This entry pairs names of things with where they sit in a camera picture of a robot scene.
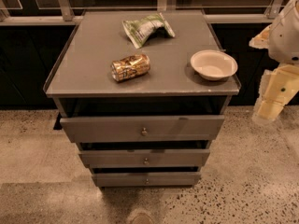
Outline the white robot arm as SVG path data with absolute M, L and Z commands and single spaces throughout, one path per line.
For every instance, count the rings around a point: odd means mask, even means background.
M 252 119 L 266 124 L 274 121 L 299 92 L 299 0 L 290 0 L 249 45 L 268 49 L 269 57 L 278 62 L 273 71 L 264 71 L 253 109 Z

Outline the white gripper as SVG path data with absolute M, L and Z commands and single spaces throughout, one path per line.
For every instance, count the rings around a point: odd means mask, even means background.
M 256 120 L 274 121 L 293 96 L 299 92 L 299 65 L 281 63 L 270 73 L 266 90 L 253 108 Z

